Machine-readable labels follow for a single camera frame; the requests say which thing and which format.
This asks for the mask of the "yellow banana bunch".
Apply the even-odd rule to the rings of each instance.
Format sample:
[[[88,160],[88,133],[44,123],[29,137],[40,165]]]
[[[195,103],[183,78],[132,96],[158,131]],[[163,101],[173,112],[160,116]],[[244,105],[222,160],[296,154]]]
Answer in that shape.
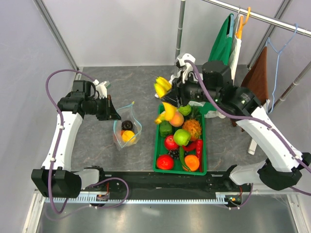
[[[159,98],[162,98],[167,94],[168,91],[171,90],[172,85],[163,77],[157,77],[154,83],[154,88],[156,91],[156,95]]]

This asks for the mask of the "dark purple mangosteen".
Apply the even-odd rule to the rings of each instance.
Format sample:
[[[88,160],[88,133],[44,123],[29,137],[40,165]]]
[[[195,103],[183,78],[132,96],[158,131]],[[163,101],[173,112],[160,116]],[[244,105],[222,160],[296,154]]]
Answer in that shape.
[[[122,130],[131,131],[133,129],[133,122],[130,120],[125,120],[121,124]]]

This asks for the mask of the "clear zip top bag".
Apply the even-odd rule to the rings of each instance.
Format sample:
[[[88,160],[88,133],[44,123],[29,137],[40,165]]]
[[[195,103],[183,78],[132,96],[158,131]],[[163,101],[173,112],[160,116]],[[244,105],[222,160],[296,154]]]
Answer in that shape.
[[[121,120],[114,121],[113,141],[118,150],[132,146],[140,140],[142,125],[136,119],[134,104],[133,101],[131,104],[117,110]]]

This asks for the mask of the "green apple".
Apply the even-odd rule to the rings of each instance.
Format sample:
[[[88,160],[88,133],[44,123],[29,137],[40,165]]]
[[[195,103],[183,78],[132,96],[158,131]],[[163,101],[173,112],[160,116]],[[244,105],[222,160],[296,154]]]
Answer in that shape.
[[[178,129],[174,133],[173,139],[177,145],[186,146],[191,139],[191,134],[184,129]]]

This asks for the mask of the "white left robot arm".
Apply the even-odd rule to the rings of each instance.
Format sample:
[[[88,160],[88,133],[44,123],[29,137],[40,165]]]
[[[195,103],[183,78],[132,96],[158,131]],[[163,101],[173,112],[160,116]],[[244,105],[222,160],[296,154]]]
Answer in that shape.
[[[72,91],[57,103],[57,124],[51,147],[41,168],[33,169],[31,179],[44,197],[76,198],[89,186],[105,189],[107,180],[99,166],[71,171],[71,157],[78,129],[86,115],[99,121],[120,120],[121,116],[107,94],[109,82],[74,81]]]

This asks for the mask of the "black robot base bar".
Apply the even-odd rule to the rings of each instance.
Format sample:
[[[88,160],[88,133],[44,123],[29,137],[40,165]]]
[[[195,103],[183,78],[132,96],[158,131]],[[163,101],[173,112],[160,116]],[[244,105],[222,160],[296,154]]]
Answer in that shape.
[[[151,171],[100,173],[99,181],[107,178],[123,179],[129,188],[120,180],[112,180],[90,190],[107,190],[113,200],[122,199],[126,194],[129,200],[211,199],[216,193],[245,194],[250,191],[249,184],[236,185],[223,171],[207,172],[204,176]]]

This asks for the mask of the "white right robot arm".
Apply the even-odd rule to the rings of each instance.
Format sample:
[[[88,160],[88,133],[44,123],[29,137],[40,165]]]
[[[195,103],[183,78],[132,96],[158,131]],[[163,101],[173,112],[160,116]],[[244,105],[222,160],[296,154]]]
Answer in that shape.
[[[246,183],[264,184],[272,190],[296,188],[302,178],[301,170],[310,171],[311,155],[292,146],[272,123],[256,95],[245,87],[235,86],[231,69],[222,61],[206,62],[202,72],[189,58],[176,61],[180,74],[173,80],[168,99],[182,106],[190,101],[209,102],[225,117],[236,121],[264,151],[262,162],[239,166],[232,165],[223,187],[234,191]]]

